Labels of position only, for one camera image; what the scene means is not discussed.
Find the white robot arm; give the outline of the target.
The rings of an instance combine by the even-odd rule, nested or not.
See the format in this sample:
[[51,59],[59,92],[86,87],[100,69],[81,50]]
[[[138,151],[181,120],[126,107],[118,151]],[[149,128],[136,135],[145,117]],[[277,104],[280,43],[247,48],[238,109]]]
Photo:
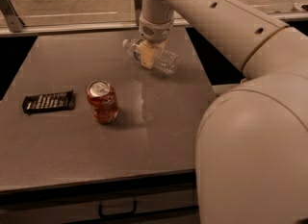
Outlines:
[[200,121],[201,224],[307,224],[307,37],[238,0],[143,0],[141,25],[175,12],[245,77]]

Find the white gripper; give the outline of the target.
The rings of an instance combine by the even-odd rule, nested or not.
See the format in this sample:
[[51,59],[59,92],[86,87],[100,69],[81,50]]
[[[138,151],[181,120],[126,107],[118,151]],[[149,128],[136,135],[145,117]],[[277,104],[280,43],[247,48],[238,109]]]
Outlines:
[[157,24],[150,22],[143,15],[140,17],[139,32],[147,39],[140,45],[141,65],[151,69],[154,65],[156,55],[159,50],[164,50],[167,45],[166,39],[173,26],[173,20],[167,23]]

